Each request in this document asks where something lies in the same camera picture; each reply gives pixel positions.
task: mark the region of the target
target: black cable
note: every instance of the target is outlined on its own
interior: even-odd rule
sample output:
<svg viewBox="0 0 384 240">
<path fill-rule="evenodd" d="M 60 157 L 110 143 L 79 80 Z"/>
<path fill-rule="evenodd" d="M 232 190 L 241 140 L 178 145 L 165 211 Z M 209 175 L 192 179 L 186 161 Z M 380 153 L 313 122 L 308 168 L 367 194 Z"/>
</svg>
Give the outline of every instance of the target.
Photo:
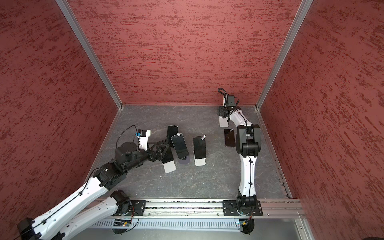
<svg viewBox="0 0 384 240">
<path fill-rule="evenodd" d="M 224 95 L 224 105 L 223 107 L 225 108 L 227 106 L 227 99 L 228 99 L 228 94 L 223 88 L 218 88 L 217 91 Z"/>
<path fill-rule="evenodd" d="M 249 179 L 249 193 L 248 193 L 248 195 L 249 196 L 251 196 L 251 186 L 252 186 L 252 159 L 251 159 L 251 157 L 250 156 L 248 156 L 249 157 L 249 167 L 250 167 L 250 169 L 251 169 L 251 176 L 249 177 L 250 179 Z"/>
<path fill-rule="evenodd" d="M 239 110 L 237 110 L 237 113 L 244 119 L 245 126 L 247 126 L 247 122 L 248 122 L 248 121 L 245 120 L 245 117 L 244 117 L 243 115 L 241 115 L 241 113 L 239 112 Z"/>
<path fill-rule="evenodd" d="M 240 102 L 240 99 L 238 97 L 235 97 L 235 98 L 237 98 L 237 102 L 236 102 L 236 106 L 237 106 Z"/>
<path fill-rule="evenodd" d="M 139 223 L 140 215 L 139 215 L 137 212 L 134 212 L 134 213 L 137 214 L 137 216 L 138 216 L 138 220 L 137 220 L 136 224 L 133 226 L 133 228 L 131 228 L 131 229 L 129 229 L 128 231 L 125 231 L 125 232 L 129 232 L 129 231 L 131 231 L 131 230 L 134 229 L 134 228 L 136 227 L 136 225 Z"/>
<path fill-rule="evenodd" d="M 229 115 L 231 115 L 232 113 L 234 113 L 237 109 L 234 109 L 232 111 L 230 111 L 227 115 L 224 115 L 223 118 L 227 118 Z"/>
<path fill-rule="evenodd" d="M 28 230 L 28 231 L 23 232 L 22 234 L 20 234 L 20 235 L 18 235 L 17 237 L 15 237 L 13 240 L 18 239 L 19 237 L 21 237 L 22 235 L 24 235 L 24 234 L 26 234 L 27 232 L 31 231 L 32 229 L 34 229 L 34 228 L 40 226 L 42 223 L 45 224 L 46 221 L 47 221 L 48 219 L 50 219 L 55 213 L 57 213 L 58 211 L 60 211 L 63 207 L 67 206 L 67 204 L 70 203 L 70 202 L 72 202 L 75 198 L 77 198 L 77 196 L 82 195 L 84 189 L 86 188 L 86 186 L 87 186 L 87 184 L 88 184 L 89 179 L 91 178 L 91 176 L 92 176 L 92 174 L 93 174 L 93 172 L 95 172 L 95 170 L 97 170 L 97 169 L 100 169 L 100 167 L 95 168 L 95 169 L 91 172 L 91 175 L 88 177 L 88 180 L 87 180 L 87 182 L 86 182 L 85 185 L 84 185 L 84 188 L 83 188 L 83 189 L 82 189 L 82 190 L 81 190 L 81 191 L 80 191 L 74 198 L 72 198 L 71 200 L 69 200 L 67 203 L 65 203 L 63 206 L 61 206 L 58 210 L 56 210 L 54 213 L 52 213 L 49 217 L 47 217 L 46 219 L 44 219 L 43 221 L 41 221 L 38 225 L 34 226 L 33 228 L 31 228 L 31 229 Z"/>
<path fill-rule="evenodd" d="M 120 134 L 120 136 L 119 136 L 118 139 L 116 140 L 116 148 L 118 147 L 118 141 L 119 141 L 121 135 L 122 135 L 123 133 L 125 133 L 125 131 L 127 131 L 128 129 L 130 129 L 131 127 L 135 127 L 135 129 L 136 129 L 137 140 L 140 141 L 140 140 L 139 140 L 139 133 L 137 132 L 136 125 L 132 125 L 132 126 L 130 126 L 129 128 L 125 129 L 125 130 Z"/>
</svg>

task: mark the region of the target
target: wire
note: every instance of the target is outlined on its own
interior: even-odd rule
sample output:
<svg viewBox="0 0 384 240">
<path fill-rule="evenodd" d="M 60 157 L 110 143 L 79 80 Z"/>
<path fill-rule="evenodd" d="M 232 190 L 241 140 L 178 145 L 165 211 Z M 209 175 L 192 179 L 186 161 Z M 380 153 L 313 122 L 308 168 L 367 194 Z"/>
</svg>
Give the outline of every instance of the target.
<svg viewBox="0 0 384 240">
<path fill-rule="evenodd" d="M 249 216 L 249 218 L 245 222 L 248 223 L 248 221 L 251 220 L 252 217 L 253 217 L 253 210 L 252 210 L 252 207 L 251 207 L 251 215 Z"/>
<path fill-rule="evenodd" d="M 237 113 L 242 116 L 242 118 L 244 119 L 244 122 L 245 122 L 245 126 L 247 126 L 247 120 L 245 120 L 245 117 L 243 115 L 241 115 L 241 113 L 239 112 L 239 110 L 237 110 Z"/>
<path fill-rule="evenodd" d="M 133 212 L 136 213 L 137 216 L 138 216 L 138 220 L 137 220 L 136 224 L 133 226 L 133 228 L 131 228 L 131 229 L 127 230 L 127 231 L 121 232 L 121 233 L 117 233 L 117 234 L 122 234 L 122 233 L 125 233 L 125 232 L 129 232 L 129 231 L 131 231 L 132 229 L 134 229 L 134 228 L 136 227 L 136 225 L 139 223 L 140 215 L 139 215 L 137 212 L 135 212 L 135 211 L 133 211 Z"/>
<path fill-rule="evenodd" d="M 134 229 L 134 228 L 136 227 L 136 225 L 139 223 L 140 215 L 139 215 L 137 212 L 134 212 L 134 213 L 137 214 L 137 216 L 138 216 L 139 219 L 137 220 L 137 222 L 136 222 L 136 224 L 133 226 L 133 228 L 131 228 L 131 229 L 129 229 L 128 231 L 125 231 L 125 232 L 129 232 L 129 231 L 131 231 L 131 230 Z"/>
<path fill-rule="evenodd" d="M 133 215 L 135 214 L 135 208 L 133 207 L 132 205 L 132 215 L 131 215 L 131 222 L 132 222 L 132 219 L 133 219 Z"/>
<path fill-rule="evenodd" d="M 236 102 L 236 106 L 237 106 L 240 102 L 240 99 L 238 97 L 235 97 L 235 98 L 237 98 L 237 102 Z"/>
<path fill-rule="evenodd" d="M 231 115 L 232 113 L 234 113 L 237 109 L 234 109 L 232 111 L 230 111 L 227 115 L 224 115 L 223 118 L 227 118 L 229 115 Z"/>
<path fill-rule="evenodd" d="M 224 105 L 223 107 L 225 108 L 227 106 L 227 98 L 228 98 L 228 94 L 227 92 L 223 89 L 223 88 L 218 88 L 217 91 L 219 93 L 221 93 L 222 95 L 224 95 Z"/>
<path fill-rule="evenodd" d="M 250 156 L 249 157 L 249 167 L 250 167 L 250 179 L 249 179 L 249 193 L 248 193 L 248 196 L 250 197 L 251 196 L 251 187 L 252 187 L 252 159 Z"/>
<path fill-rule="evenodd" d="M 95 169 L 91 172 L 91 174 L 90 174 L 90 176 L 88 177 L 88 180 L 87 180 L 87 182 L 85 183 L 83 189 L 82 189 L 82 190 L 81 190 L 81 191 L 80 191 L 74 198 L 72 198 L 71 200 L 69 200 L 68 202 L 66 202 L 63 206 L 61 206 L 58 210 L 56 210 L 54 213 L 52 213 L 49 217 L 47 217 L 46 219 L 44 219 L 43 221 L 41 221 L 38 225 L 34 226 L 33 228 L 29 229 L 28 231 L 23 232 L 22 234 L 20 234 L 20 235 L 18 235 L 17 237 L 15 237 L 13 240 L 18 239 L 19 237 L 21 237 L 22 235 L 24 235 L 24 234 L 26 234 L 27 232 L 31 231 L 32 229 L 34 229 L 34 228 L 40 226 L 42 223 L 45 224 L 46 221 L 47 221 L 48 219 L 50 219 L 55 213 L 57 213 L 58 211 L 60 211 L 63 207 L 67 206 L 67 204 L 70 203 L 70 202 L 72 202 L 75 198 L 77 198 L 77 196 L 82 195 L 82 194 L 83 194 L 83 191 L 84 191 L 84 189 L 85 189 L 85 187 L 86 187 L 87 184 L 88 184 L 89 179 L 91 178 L 91 176 L 92 176 L 92 174 L 93 174 L 93 172 L 95 172 L 95 170 L 97 170 L 97 169 L 100 169 L 100 167 L 95 168 Z"/>
<path fill-rule="evenodd" d="M 138 133 L 138 131 L 137 131 L 137 128 L 136 128 L 136 125 L 132 125 L 132 126 L 130 126 L 129 128 L 127 128 L 127 129 L 125 129 L 121 134 L 120 134 L 120 136 L 118 137 L 118 139 L 116 140 L 116 148 L 118 147 L 118 141 L 119 141 L 119 139 L 120 139 L 120 137 L 121 137 L 121 135 L 123 134 L 123 133 L 125 133 L 125 131 L 127 131 L 128 129 L 130 129 L 131 127 L 135 127 L 135 129 L 136 129 L 136 136 L 137 136 L 137 140 L 140 142 L 140 139 L 139 139 L 139 133 Z"/>
</svg>

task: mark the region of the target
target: gray marble floor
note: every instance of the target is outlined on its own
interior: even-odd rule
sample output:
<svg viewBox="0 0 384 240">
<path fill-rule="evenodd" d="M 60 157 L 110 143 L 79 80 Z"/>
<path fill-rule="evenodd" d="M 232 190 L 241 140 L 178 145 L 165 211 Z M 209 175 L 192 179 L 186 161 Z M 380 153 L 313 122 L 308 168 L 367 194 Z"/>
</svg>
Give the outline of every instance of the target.
<svg viewBox="0 0 384 240">
<path fill-rule="evenodd" d="M 242 107 L 253 124 L 257 116 L 253 107 Z M 206 106 L 124 106 L 113 134 L 102 153 L 99 167 L 114 158 L 115 142 L 121 132 L 135 124 L 138 129 L 151 130 L 150 142 L 166 139 L 167 126 L 179 126 L 184 135 L 191 161 L 180 164 L 173 150 L 176 170 L 166 174 L 160 161 L 145 162 L 128 172 L 127 179 L 113 190 L 122 189 L 130 197 L 231 198 L 240 184 L 240 158 L 235 148 L 224 145 L 224 128 L 218 124 L 216 107 Z M 230 122 L 229 128 L 236 130 Z M 193 159 L 193 137 L 206 135 L 206 165 L 196 167 Z M 132 141 L 134 128 L 126 131 L 119 145 Z M 256 162 L 255 188 L 257 198 L 282 199 L 285 194 L 264 136 Z"/>
</svg>

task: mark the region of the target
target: enclosure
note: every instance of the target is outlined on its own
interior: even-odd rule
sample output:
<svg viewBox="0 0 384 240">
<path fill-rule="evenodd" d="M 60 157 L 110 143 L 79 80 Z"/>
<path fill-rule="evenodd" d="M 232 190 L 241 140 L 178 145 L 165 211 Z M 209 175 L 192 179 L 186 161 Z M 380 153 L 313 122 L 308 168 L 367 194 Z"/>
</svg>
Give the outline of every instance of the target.
<svg viewBox="0 0 384 240">
<path fill-rule="evenodd" d="M 219 126 L 224 88 L 262 130 L 256 236 L 384 237 L 383 4 L 2 1 L 1 235 L 18 237 L 21 219 L 82 186 L 135 137 L 131 128 L 116 143 L 133 124 L 152 142 L 178 126 L 190 156 L 173 149 L 175 171 L 147 161 L 113 190 L 153 202 L 235 199 L 242 171 Z M 203 135 L 205 165 L 196 166 L 193 137 Z"/>
</svg>

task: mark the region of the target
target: smartphone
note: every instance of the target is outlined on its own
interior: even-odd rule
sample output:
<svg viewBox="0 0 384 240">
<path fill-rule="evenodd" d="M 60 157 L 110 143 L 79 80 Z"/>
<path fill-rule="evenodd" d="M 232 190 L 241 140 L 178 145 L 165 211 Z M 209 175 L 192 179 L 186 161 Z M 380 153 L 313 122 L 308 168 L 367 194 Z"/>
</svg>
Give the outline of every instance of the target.
<svg viewBox="0 0 384 240">
<path fill-rule="evenodd" d="M 178 126 L 168 125 L 168 131 L 167 131 L 167 139 L 170 147 L 173 147 L 171 137 L 176 135 L 179 132 Z"/>
<path fill-rule="evenodd" d="M 179 159 L 183 159 L 183 158 L 189 156 L 189 152 L 187 149 L 187 145 L 185 144 L 183 134 L 179 133 L 179 135 L 176 134 L 176 135 L 172 136 L 170 139 L 172 141 L 173 147 L 176 150 L 177 157 Z"/>
<path fill-rule="evenodd" d="M 205 146 L 204 136 L 193 138 L 193 150 L 195 153 L 195 159 L 202 159 L 207 157 L 207 148 Z"/>
<path fill-rule="evenodd" d="M 226 147 L 236 147 L 235 144 L 235 131 L 229 128 L 224 129 L 224 138 Z"/>
</svg>

